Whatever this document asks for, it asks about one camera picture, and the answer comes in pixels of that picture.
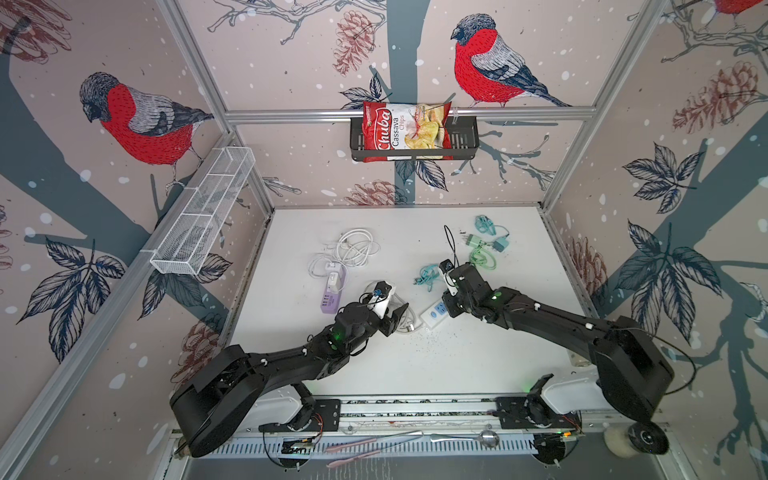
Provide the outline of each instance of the white wire mesh basket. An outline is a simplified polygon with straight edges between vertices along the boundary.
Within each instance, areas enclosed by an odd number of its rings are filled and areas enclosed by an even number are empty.
[[[250,148],[221,150],[150,260],[160,273],[200,272],[254,163]]]

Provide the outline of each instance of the white power strip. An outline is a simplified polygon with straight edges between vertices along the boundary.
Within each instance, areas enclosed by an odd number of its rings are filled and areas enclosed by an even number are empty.
[[[422,313],[421,319],[427,329],[434,330],[440,322],[449,316],[450,315],[448,314],[448,309],[445,307],[445,304],[442,302],[441,298],[434,302],[432,306],[424,311],[424,313]]]

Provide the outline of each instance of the red bird illustration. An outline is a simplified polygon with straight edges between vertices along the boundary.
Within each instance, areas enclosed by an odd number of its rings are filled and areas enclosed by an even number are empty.
[[[691,0],[688,3],[683,3],[681,6],[677,7],[677,9],[682,10],[683,8],[690,7],[691,5],[695,5],[703,1],[704,0]],[[737,28],[743,28],[744,26],[744,25],[738,24],[736,17],[744,10],[747,10],[748,8],[752,8],[753,6],[762,2],[763,0],[707,0],[707,1],[709,3],[714,3],[715,14],[727,13],[727,14],[733,15],[733,28],[731,28],[731,31],[733,31],[733,30],[736,30]],[[712,18],[710,18],[710,20],[707,22],[707,24],[703,28],[707,29],[707,27],[709,26],[709,24],[712,22],[714,18],[715,16],[713,15]]]
[[[468,15],[451,35],[456,40],[454,72],[458,85],[475,100],[505,106],[511,98],[539,97],[559,107],[570,105],[549,94],[525,65],[525,59],[504,43],[490,15]]]
[[[97,72],[80,87],[83,112],[92,122],[99,119],[104,129],[133,158],[150,165],[172,165],[176,180],[176,162],[192,148],[197,127],[214,116],[198,108],[184,107],[163,95],[145,94],[120,83],[115,77]]]

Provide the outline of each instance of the black metal basket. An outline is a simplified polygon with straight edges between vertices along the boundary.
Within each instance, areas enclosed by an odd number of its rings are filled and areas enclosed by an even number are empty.
[[[442,159],[435,160],[471,160],[475,158],[480,137],[478,136],[477,117],[448,117],[445,120],[445,131],[451,139],[452,148],[429,148],[420,150],[366,150],[362,135],[362,118],[350,118],[349,149],[352,151],[354,161],[365,161],[367,157],[434,157],[442,155]]]

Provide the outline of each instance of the metal spoon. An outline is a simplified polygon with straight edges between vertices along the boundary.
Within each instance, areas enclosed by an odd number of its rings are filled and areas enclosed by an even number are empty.
[[[496,432],[491,429],[483,430],[480,432],[480,435],[476,437],[455,437],[451,435],[440,435],[439,433],[433,433],[429,436],[429,441],[432,443],[444,442],[446,440],[476,440],[480,445],[489,449],[495,449],[500,442]]]

